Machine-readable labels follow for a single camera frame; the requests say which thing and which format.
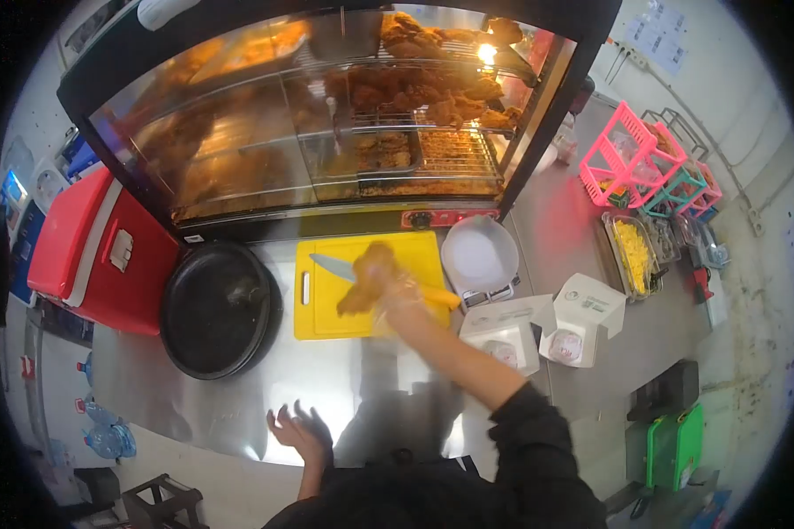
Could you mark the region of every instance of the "white food box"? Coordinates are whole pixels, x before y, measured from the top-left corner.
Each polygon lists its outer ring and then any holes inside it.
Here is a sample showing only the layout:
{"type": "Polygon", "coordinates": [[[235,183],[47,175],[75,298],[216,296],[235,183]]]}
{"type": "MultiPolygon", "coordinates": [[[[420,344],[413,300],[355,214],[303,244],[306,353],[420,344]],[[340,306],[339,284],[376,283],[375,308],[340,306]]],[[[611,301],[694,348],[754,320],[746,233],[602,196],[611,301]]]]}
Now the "white food box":
{"type": "Polygon", "coordinates": [[[582,338],[582,354],[574,361],[560,363],[593,367],[598,343],[621,332],[625,307],[625,294],[582,273],[573,274],[553,302],[555,329],[546,338],[542,336],[539,354],[558,361],[551,357],[550,348],[555,332],[566,329],[582,338]]]}
{"type": "Polygon", "coordinates": [[[459,338],[528,376],[541,365],[531,323],[542,329],[542,343],[556,330],[551,294],[474,307],[461,323],[459,338]]]}

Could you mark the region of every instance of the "knife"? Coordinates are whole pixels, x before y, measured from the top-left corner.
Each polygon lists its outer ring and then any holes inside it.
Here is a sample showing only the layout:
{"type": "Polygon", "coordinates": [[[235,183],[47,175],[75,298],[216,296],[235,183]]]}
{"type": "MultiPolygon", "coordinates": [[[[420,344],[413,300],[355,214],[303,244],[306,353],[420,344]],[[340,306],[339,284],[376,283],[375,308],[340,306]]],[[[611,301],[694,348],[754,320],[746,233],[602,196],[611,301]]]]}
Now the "knife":
{"type": "MultiPolygon", "coordinates": [[[[335,257],[324,256],[319,253],[311,253],[309,257],[327,272],[337,275],[341,279],[346,279],[351,283],[356,282],[356,273],[353,272],[353,263],[335,257]]],[[[461,303],[459,296],[450,291],[427,287],[426,285],[419,285],[419,288],[421,289],[421,295],[424,300],[445,305],[451,311],[455,311],[461,303]]]]}

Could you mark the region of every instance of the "electrical outlet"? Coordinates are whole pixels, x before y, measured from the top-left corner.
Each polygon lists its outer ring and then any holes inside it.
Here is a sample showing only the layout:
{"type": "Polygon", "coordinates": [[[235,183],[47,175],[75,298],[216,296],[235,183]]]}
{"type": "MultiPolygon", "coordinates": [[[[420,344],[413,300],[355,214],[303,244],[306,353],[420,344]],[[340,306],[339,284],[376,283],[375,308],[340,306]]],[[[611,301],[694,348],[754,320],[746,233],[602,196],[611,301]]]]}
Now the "electrical outlet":
{"type": "Polygon", "coordinates": [[[638,49],[636,49],[635,46],[631,46],[626,41],[614,41],[614,45],[619,50],[623,49],[622,53],[624,54],[629,52],[629,58],[626,59],[627,62],[634,63],[640,69],[647,69],[647,65],[648,65],[647,58],[644,56],[643,53],[641,53],[638,49]]]}

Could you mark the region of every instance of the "yellow cutting board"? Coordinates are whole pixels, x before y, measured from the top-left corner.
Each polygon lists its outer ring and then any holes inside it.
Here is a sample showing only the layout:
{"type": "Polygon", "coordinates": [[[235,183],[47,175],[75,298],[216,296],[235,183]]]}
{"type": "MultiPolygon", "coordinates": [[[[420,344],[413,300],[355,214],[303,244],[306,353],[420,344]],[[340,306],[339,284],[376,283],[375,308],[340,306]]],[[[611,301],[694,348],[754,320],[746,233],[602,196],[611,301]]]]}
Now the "yellow cutting board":
{"type": "MultiPolygon", "coordinates": [[[[351,283],[315,264],[309,254],[319,253],[353,262],[368,245],[381,240],[391,245],[400,265],[420,284],[445,288],[445,275],[438,257],[438,242],[433,232],[407,232],[304,240],[297,244],[294,335],[297,339],[360,338],[370,336],[373,314],[339,316],[336,306],[351,283]]],[[[427,304],[435,318],[449,325],[449,309],[427,304]]]]}

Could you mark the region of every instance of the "water bottle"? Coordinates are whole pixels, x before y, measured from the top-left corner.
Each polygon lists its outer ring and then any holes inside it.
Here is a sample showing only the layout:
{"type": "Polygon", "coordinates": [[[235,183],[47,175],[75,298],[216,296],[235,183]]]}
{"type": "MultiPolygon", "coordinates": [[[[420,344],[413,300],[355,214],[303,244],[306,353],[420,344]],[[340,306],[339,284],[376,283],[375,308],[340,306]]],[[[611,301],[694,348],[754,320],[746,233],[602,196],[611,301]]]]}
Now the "water bottle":
{"type": "Polygon", "coordinates": [[[77,371],[85,372],[85,379],[88,380],[88,386],[94,387],[92,383],[92,376],[91,376],[91,353],[94,351],[89,351],[88,358],[85,359],[85,364],[82,362],[77,362],[77,371]]]}
{"type": "Polygon", "coordinates": [[[103,459],[113,460],[135,455],[135,438],[126,426],[97,425],[90,432],[84,430],[83,433],[85,444],[103,459]]]}
{"type": "Polygon", "coordinates": [[[124,419],[116,416],[103,406],[100,406],[91,397],[91,394],[83,400],[85,403],[85,413],[91,418],[95,424],[100,426],[112,426],[113,424],[124,424],[124,419]]]}

